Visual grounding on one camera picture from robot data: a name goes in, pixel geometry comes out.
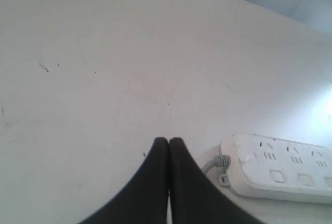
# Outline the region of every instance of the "power strip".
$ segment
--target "power strip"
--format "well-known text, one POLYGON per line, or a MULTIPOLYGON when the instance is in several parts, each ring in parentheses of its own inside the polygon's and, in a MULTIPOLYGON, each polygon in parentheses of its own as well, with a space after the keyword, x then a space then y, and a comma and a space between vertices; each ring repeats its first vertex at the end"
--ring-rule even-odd
POLYGON ((330 148, 237 134, 223 140, 219 152, 231 157, 226 179, 240 196, 332 203, 330 148))

